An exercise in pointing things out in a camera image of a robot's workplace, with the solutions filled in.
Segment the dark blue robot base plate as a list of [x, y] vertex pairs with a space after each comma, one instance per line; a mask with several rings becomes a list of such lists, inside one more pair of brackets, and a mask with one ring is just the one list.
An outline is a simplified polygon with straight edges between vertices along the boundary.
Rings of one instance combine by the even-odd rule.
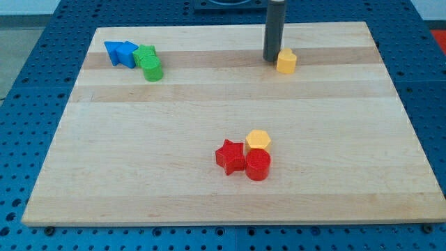
[[195, 12], [265, 10], [267, 0], [192, 0]]

